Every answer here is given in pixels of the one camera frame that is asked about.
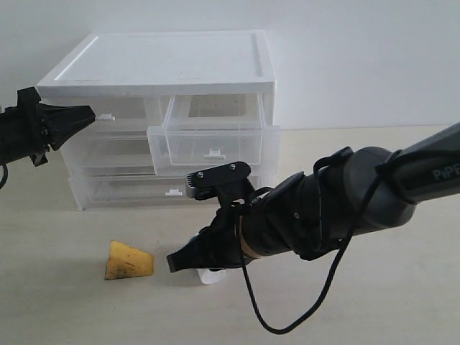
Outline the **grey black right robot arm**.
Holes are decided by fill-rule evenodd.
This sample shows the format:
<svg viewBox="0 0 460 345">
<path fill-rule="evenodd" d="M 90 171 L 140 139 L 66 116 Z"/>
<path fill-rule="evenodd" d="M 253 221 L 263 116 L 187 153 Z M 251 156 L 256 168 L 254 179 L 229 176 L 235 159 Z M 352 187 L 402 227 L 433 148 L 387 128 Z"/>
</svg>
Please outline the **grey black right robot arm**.
<svg viewBox="0 0 460 345">
<path fill-rule="evenodd" d="M 197 201 L 216 198 L 213 221 L 167 256 L 171 272 L 236 269 L 285 252 L 313 261 L 348 236 L 402 226 L 416 206 L 459 192 L 459 126 L 408 148 L 340 149 L 274 188 L 255 188 L 242 161 L 186 178 Z"/>
</svg>

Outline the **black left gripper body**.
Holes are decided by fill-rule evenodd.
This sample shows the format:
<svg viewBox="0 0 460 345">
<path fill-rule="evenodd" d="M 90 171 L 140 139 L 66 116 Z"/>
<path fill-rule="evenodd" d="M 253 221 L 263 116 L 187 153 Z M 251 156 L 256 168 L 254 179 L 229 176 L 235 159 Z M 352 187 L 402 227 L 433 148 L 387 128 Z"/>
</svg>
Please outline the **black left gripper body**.
<svg viewBox="0 0 460 345">
<path fill-rule="evenodd" d="M 17 105 L 1 113 L 1 164 L 22 158 L 38 167 L 47 163 L 50 141 L 45 128 L 41 98 L 34 87 L 17 91 Z"/>
</svg>

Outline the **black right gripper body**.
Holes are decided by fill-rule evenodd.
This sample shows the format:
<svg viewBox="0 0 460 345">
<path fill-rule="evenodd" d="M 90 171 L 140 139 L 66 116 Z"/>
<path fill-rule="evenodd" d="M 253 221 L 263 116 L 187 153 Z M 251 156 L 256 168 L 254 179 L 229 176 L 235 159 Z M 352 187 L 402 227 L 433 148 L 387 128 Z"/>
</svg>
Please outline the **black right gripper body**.
<svg viewBox="0 0 460 345">
<path fill-rule="evenodd" d="M 279 185 L 243 206 L 220 208 L 201 229 L 202 268 L 240 268 L 284 252 L 309 256 L 309 221 L 300 186 Z"/>
</svg>

